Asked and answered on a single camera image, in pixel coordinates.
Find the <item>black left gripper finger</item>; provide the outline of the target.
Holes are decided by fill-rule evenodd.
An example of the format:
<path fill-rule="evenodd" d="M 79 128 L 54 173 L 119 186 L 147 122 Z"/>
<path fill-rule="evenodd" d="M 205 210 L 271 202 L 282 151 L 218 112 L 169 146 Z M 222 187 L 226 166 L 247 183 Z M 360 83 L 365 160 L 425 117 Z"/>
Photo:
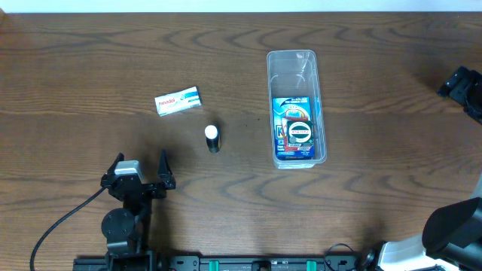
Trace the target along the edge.
<path fill-rule="evenodd" d="M 117 157 L 115 158 L 114 162 L 111 164 L 111 166 L 108 168 L 108 170 L 106 171 L 105 175 L 106 176 L 112 176 L 112 175 L 115 175 L 114 171 L 117 167 L 117 165 L 119 164 L 119 162 L 121 161 L 124 161 L 124 154 L 122 153 L 119 153 L 117 155 Z"/>
<path fill-rule="evenodd" d="M 161 151 L 159 166 L 157 170 L 157 177 L 163 183 L 173 183 L 173 173 L 169 167 L 166 151 L 164 149 Z"/>

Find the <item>black bottle white cap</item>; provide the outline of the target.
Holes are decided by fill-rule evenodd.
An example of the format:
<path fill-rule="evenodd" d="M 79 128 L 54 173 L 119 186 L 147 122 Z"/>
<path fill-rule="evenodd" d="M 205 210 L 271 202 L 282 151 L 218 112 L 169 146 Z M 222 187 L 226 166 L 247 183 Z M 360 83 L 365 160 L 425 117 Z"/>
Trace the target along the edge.
<path fill-rule="evenodd" d="M 208 125 L 205 128 L 205 137 L 209 151 L 213 154 L 218 153 L 221 148 L 221 138 L 218 127 L 215 125 Z"/>

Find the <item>white green Panadol box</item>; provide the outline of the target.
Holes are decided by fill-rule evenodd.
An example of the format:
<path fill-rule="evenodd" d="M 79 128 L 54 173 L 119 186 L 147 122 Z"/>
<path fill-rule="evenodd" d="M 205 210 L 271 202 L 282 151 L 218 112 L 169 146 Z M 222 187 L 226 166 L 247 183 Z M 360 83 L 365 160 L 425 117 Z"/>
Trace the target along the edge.
<path fill-rule="evenodd" d="M 184 111 L 202 105 L 197 87 L 158 96 L 154 99 L 157 113 L 160 116 Z"/>

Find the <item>red Panadol ActiFast box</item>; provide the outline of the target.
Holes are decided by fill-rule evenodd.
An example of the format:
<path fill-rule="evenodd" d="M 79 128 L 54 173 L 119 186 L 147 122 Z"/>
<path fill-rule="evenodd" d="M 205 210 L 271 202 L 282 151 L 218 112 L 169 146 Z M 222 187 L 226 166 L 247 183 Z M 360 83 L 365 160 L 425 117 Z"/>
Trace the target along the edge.
<path fill-rule="evenodd" d="M 302 120 L 302 119 L 287 119 L 287 118 L 283 118 L 282 120 L 283 120 L 283 122 L 282 122 L 283 142 L 284 142 L 284 149 L 285 149 L 285 151 L 287 151 L 287 152 L 289 152 L 289 151 L 293 151 L 293 152 L 296 152 L 296 151 L 310 151 L 313 146 L 301 147 L 301 148 L 296 148 L 296 147 L 293 148 L 293 147 L 287 146 L 287 138 L 286 138 L 287 122 L 290 121 L 290 120 L 299 121 L 299 120 Z"/>

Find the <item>blue Kool Fever box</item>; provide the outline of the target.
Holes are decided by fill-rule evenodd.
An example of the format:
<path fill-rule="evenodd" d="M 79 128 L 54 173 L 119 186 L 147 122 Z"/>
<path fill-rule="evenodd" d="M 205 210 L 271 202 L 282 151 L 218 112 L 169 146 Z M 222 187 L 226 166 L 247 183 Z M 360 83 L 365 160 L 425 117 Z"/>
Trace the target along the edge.
<path fill-rule="evenodd" d="M 283 142 L 283 118 L 309 120 L 311 118 L 310 99 L 308 96 L 293 96 L 284 98 L 273 98 L 273 143 L 275 157 L 279 160 L 309 160 L 314 158 L 314 146 L 310 151 L 285 151 Z"/>

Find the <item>dark green small box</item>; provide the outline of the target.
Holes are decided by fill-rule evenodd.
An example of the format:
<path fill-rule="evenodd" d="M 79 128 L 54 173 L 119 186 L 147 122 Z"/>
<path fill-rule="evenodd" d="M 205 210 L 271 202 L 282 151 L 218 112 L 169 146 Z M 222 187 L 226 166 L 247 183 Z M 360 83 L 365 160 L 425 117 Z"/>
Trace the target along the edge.
<path fill-rule="evenodd" d="M 287 146 L 289 147 L 308 147 L 313 146 L 313 125 L 311 121 L 290 120 L 287 122 L 286 130 Z"/>

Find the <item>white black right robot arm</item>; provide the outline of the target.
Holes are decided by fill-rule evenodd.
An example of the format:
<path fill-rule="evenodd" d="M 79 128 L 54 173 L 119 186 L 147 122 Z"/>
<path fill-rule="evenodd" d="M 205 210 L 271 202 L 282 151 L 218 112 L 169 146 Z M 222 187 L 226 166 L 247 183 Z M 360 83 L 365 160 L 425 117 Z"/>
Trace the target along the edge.
<path fill-rule="evenodd" d="M 481 122 L 481 73 L 458 67 L 437 90 Z M 423 232 L 397 242 L 381 242 L 360 258 L 357 270 L 480 270 L 481 181 L 469 199 L 435 210 Z"/>

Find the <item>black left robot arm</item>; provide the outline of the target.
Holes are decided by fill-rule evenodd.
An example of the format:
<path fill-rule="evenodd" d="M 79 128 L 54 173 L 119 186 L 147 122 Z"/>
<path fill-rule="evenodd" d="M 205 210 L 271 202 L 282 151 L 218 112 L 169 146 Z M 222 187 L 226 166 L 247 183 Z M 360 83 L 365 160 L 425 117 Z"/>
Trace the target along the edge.
<path fill-rule="evenodd" d="M 144 184 L 139 161 L 125 160 L 123 154 L 102 176 L 101 187 L 123 203 L 108 212 L 101 224 L 108 271 L 157 269 L 157 255 L 148 248 L 152 201 L 165 198 L 176 186 L 165 151 L 161 151 L 157 177 L 158 182 Z"/>

